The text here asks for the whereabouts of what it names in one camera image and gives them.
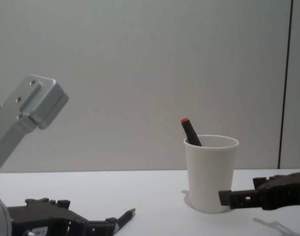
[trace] white table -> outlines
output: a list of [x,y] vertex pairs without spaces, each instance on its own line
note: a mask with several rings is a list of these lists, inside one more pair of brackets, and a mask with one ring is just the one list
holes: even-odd
[[[300,170],[235,170],[233,189],[252,189],[253,177],[293,172]],[[300,206],[203,214],[184,202],[183,190],[186,171],[0,174],[0,199],[8,207],[23,206],[26,198],[68,199],[70,209],[89,220],[119,217],[135,207],[135,218],[118,236],[300,236]],[[254,218],[293,232],[282,234]]]

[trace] paper cup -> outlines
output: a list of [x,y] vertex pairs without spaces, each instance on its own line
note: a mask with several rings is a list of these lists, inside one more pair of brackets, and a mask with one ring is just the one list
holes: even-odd
[[204,213],[221,213],[218,191],[230,190],[239,142],[218,135],[199,135],[202,147],[184,140],[192,206]]

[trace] cup rim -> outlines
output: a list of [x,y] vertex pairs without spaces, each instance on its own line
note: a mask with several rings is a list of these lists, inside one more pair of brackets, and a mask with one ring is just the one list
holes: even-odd
[[192,148],[198,148],[198,149],[226,149],[226,148],[234,148],[234,147],[237,147],[240,143],[237,139],[234,139],[234,138],[231,138],[231,137],[228,137],[228,136],[223,136],[223,135],[212,135],[212,134],[203,134],[203,135],[198,135],[198,137],[210,137],[210,136],[213,136],[213,137],[221,137],[221,138],[226,138],[226,139],[230,139],[230,140],[233,140],[234,142],[236,142],[234,145],[231,145],[231,146],[223,146],[223,147],[204,147],[204,146],[196,146],[196,145],[192,145],[187,141],[187,138],[184,139],[184,144],[185,145],[188,145]]

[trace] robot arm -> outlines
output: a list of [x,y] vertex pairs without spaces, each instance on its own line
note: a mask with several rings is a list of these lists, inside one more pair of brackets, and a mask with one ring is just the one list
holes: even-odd
[[48,127],[67,101],[55,80],[27,76],[0,106],[0,168],[24,136]]

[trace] white wall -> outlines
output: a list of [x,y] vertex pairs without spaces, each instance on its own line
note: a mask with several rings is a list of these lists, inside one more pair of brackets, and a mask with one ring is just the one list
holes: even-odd
[[281,168],[300,168],[300,0],[293,4]]
[[276,168],[290,1],[0,0],[0,103],[30,73],[70,101],[3,172],[184,169],[199,134]]

